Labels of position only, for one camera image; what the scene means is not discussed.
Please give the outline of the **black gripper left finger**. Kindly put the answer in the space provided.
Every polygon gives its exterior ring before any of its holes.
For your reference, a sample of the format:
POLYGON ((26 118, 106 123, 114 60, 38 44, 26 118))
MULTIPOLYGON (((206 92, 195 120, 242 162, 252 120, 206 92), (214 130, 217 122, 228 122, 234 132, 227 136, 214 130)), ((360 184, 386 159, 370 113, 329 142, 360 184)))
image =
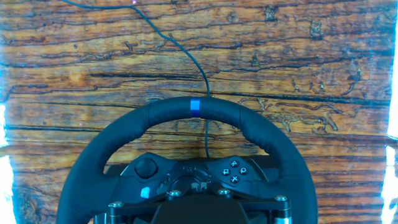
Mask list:
POLYGON ((120 214, 123 207, 124 203, 120 201, 108 205, 107 224, 126 224, 126 216, 120 214))

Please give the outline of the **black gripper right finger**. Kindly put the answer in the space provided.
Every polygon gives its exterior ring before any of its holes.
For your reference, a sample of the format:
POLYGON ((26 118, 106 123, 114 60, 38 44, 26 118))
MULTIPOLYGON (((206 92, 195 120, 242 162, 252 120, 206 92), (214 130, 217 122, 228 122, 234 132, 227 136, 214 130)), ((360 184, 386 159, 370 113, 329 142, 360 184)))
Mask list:
POLYGON ((277 195, 274 197, 275 201, 283 205, 283 208, 279 208, 272 212, 273 224, 292 224, 291 215, 291 204, 290 200, 284 195, 277 195))

